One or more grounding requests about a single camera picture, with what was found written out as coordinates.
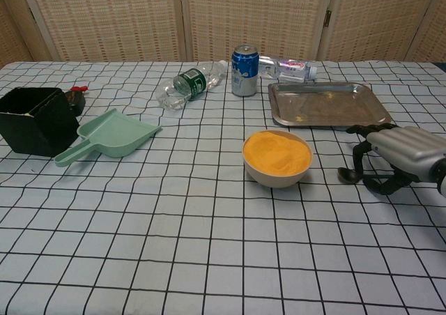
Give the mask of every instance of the blue soda can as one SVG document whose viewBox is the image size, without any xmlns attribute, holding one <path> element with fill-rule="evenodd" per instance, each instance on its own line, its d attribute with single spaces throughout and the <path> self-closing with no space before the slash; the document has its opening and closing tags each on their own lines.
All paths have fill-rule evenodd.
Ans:
<svg viewBox="0 0 446 315">
<path fill-rule="evenodd" d="M 239 45 L 232 54 L 232 93 L 240 97 L 257 92 L 259 53 L 253 45 Z"/>
</svg>

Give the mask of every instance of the white checkered tablecloth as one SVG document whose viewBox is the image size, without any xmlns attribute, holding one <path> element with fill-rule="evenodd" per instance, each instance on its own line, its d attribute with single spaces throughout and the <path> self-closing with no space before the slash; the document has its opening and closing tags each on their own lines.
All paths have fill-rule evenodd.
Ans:
<svg viewBox="0 0 446 315">
<path fill-rule="evenodd" d="M 132 155 L 68 168 L 0 141 L 0 314 L 446 313 L 446 199 L 341 185 L 359 141 L 272 121 L 268 84 L 241 99 L 230 75 L 184 110 L 153 89 L 194 63 L 13 63 L 16 86 L 88 85 L 85 123 L 113 107 L 163 130 Z M 430 63 L 317 63 L 362 82 L 398 125 L 445 136 L 446 74 Z M 243 169 L 243 139 L 290 130 L 314 148 L 301 183 L 271 190 Z M 386 172 L 370 155 L 366 169 Z"/>
</svg>

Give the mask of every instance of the green bottle label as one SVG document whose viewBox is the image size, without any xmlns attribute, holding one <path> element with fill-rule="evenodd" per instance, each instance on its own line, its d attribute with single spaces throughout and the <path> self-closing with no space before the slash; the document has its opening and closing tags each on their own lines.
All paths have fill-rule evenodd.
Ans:
<svg viewBox="0 0 446 315">
<path fill-rule="evenodd" d="M 200 93 L 203 93 L 203 91 L 206 89 L 206 78 L 197 69 L 190 69 L 179 76 L 189 84 L 192 94 L 190 96 L 191 99 L 195 98 Z"/>
</svg>

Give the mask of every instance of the red clip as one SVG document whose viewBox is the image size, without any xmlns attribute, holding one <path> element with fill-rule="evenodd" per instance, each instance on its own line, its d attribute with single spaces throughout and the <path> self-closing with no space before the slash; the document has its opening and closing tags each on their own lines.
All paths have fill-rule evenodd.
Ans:
<svg viewBox="0 0 446 315">
<path fill-rule="evenodd" d="M 89 89 L 88 86 L 73 86 L 70 90 L 71 91 L 76 91 L 76 92 L 85 92 Z"/>
</svg>

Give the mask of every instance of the metal tray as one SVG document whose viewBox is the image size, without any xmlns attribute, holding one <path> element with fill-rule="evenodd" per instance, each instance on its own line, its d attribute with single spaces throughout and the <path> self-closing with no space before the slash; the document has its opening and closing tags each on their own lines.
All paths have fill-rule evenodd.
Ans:
<svg viewBox="0 0 446 315">
<path fill-rule="evenodd" d="M 268 85 L 272 117 L 290 126 L 379 125 L 392 118 L 364 85 L 274 83 Z"/>
</svg>

